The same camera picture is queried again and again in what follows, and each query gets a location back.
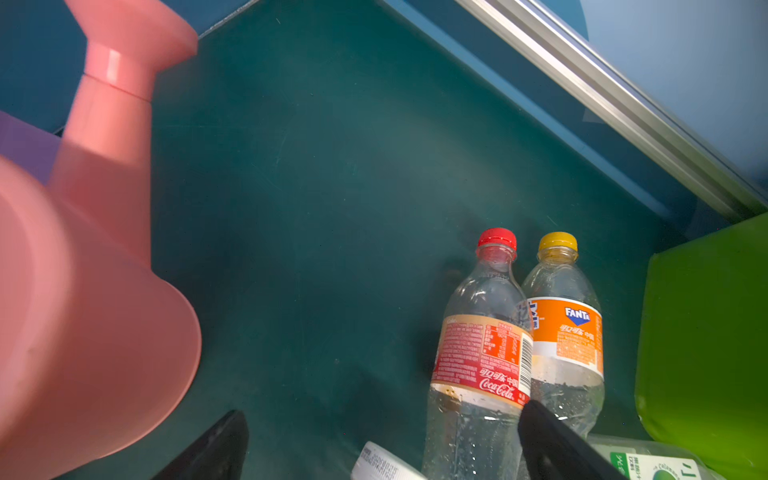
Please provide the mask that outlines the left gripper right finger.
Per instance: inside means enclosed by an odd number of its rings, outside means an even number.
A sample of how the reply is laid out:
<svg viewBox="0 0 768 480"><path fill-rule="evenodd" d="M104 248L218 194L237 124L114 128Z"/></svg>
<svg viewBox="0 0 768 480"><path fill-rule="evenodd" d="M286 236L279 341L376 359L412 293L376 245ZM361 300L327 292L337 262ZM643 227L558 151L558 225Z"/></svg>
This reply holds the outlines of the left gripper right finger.
<svg viewBox="0 0 768 480"><path fill-rule="evenodd" d="M625 479L609 461L536 400L529 400L523 407L518 434L530 479Z"/></svg>

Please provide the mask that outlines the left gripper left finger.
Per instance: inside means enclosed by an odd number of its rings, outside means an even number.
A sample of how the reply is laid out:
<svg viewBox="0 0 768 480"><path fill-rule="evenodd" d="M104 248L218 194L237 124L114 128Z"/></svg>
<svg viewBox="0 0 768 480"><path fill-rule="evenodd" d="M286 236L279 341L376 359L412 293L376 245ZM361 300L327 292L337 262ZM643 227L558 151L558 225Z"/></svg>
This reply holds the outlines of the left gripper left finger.
<svg viewBox="0 0 768 480"><path fill-rule="evenodd" d="M245 414L241 410L231 410L152 480L239 480L248 444Z"/></svg>

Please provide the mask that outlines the orange Fanta bottle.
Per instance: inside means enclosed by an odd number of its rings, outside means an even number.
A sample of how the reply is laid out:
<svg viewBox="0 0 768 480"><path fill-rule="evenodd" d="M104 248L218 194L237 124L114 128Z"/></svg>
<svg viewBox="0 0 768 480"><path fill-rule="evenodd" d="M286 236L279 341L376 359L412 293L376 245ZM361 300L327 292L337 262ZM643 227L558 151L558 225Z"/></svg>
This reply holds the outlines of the orange Fanta bottle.
<svg viewBox="0 0 768 480"><path fill-rule="evenodd" d="M533 325L532 398L585 438L605 399L603 319L576 238L545 235L523 283Z"/></svg>

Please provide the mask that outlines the red label cola bottle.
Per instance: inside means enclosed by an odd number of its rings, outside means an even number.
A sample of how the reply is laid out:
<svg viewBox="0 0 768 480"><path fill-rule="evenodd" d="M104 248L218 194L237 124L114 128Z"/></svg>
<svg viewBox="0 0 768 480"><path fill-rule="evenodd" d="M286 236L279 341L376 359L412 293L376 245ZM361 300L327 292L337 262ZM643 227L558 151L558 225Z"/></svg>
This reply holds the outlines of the red label cola bottle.
<svg viewBox="0 0 768 480"><path fill-rule="evenodd" d="M515 235L484 231L477 263L444 312L430 381L422 471L429 479L513 479L531 398L532 319L513 276Z"/></svg>

